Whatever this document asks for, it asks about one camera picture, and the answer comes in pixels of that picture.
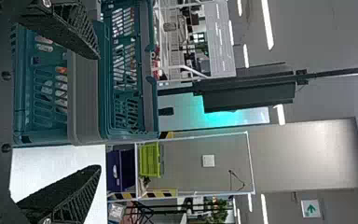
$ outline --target ceiling light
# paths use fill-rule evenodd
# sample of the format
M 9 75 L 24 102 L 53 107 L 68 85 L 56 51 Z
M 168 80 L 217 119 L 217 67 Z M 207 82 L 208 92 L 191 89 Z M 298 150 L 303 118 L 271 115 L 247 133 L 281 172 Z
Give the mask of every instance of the ceiling light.
M 266 27 L 267 45 L 271 50 L 274 47 L 274 37 L 272 35 L 271 18 L 269 16 L 269 0 L 261 0 L 261 6 L 263 8 L 264 26 Z

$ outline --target metal rod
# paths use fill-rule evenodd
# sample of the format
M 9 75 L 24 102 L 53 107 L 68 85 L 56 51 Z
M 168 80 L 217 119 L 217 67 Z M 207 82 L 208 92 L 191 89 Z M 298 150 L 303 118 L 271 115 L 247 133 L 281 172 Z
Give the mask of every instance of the metal rod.
M 283 75 L 283 76 L 271 76 L 271 77 L 227 77 L 220 78 L 219 80 L 211 81 L 202 80 L 198 83 L 194 83 L 192 87 L 183 87 L 176 89 L 167 89 L 158 91 L 158 96 L 173 95 L 195 92 L 202 94 L 206 91 L 229 91 L 235 89 L 244 88 L 256 88 L 260 86 L 279 85 L 284 83 L 298 82 L 304 80 L 310 80 L 320 77 L 345 77 L 345 76 L 358 76 L 357 68 L 347 68 L 340 70 L 325 71 L 320 73 L 309 73 L 303 75 Z

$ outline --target plastic basket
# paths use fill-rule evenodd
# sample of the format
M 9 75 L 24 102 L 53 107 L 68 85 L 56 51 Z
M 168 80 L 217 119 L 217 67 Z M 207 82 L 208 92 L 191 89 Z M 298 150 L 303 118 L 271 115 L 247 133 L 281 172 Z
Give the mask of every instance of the plastic basket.
M 95 25 L 103 49 L 99 66 L 101 137 L 110 141 L 156 139 L 157 83 L 151 83 L 155 129 L 145 127 L 140 1 L 105 2 L 102 9 L 103 25 Z
M 139 175 L 161 178 L 161 154 L 158 142 L 140 148 Z
M 18 24 L 10 41 L 15 144 L 68 144 L 66 49 Z

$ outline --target fluorescent light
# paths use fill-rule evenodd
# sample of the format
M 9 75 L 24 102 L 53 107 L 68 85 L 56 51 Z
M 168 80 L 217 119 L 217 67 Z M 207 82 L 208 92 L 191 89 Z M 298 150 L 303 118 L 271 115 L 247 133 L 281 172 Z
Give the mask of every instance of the fluorescent light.
M 237 216 L 237 205 L 235 204 L 235 197 L 232 199 L 232 206 L 233 206 L 233 210 L 234 210 L 234 217 Z
M 248 55 L 248 47 L 243 45 L 243 58 L 245 60 L 245 67 L 249 67 L 249 55 Z
M 274 37 L 272 35 L 271 17 L 269 16 L 269 0 L 261 0 L 263 8 L 264 26 L 266 27 L 267 45 L 271 50 L 274 47 Z
M 219 29 L 220 45 L 223 45 L 222 30 Z
M 220 19 L 219 4 L 216 3 L 217 19 Z
M 284 117 L 283 105 L 275 105 L 274 108 L 277 109 L 277 112 L 278 112 L 279 125 L 285 125 L 286 118 Z
M 248 207 L 249 212 L 253 212 L 252 194 L 248 193 Z
M 261 195 L 261 209 L 263 210 L 263 221 L 264 224 L 269 224 L 269 216 L 267 214 L 266 196 Z
M 231 21 L 228 21 L 228 29 L 229 29 L 229 38 L 231 40 L 231 45 L 234 46 L 234 34 L 232 34 L 232 24 Z
M 238 15 L 242 16 L 242 0 L 237 0 Z
M 241 224 L 241 210 L 240 209 L 237 210 L 237 214 L 238 214 L 238 224 Z

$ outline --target wall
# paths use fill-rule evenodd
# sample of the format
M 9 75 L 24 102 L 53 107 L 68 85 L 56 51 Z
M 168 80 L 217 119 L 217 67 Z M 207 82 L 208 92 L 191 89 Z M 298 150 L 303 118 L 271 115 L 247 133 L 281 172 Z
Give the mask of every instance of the wall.
M 174 136 L 245 131 L 249 133 L 257 192 L 358 189 L 358 132 L 353 119 L 183 132 Z
M 150 188 L 179 191 L 230 191 L 233 171 L 253 191 L 246 134 L 161 142 L 164 175 L 153 178 Z M 215 167 L 202 167 L 202 156 L 214 155 Z M 242 183 L 232 177 L 232 189 Z
M 358 223 L 358 190 L 320 190 L 266 194 L 269 224 L 352 224 Z M 302 217 L 301 200 L 318 199 L 323 218 Z M 253 212 L 248 209 L 247 196 L 236 197 L 242 223 L 263 224 L 260 195 L 253 196 Z
M 247 44 L 250 65 L 287 62 L 310 71 L 358 66 L 358 1 L 268 2 L 275 41 L 271 51 L 261 1 L 242 0 L 241 17 L 236 1 L 228 2 L 235 43 Z M 312 81 L 285 110 L 289 122 L 356 117 L 358 125 L 358 77 Z

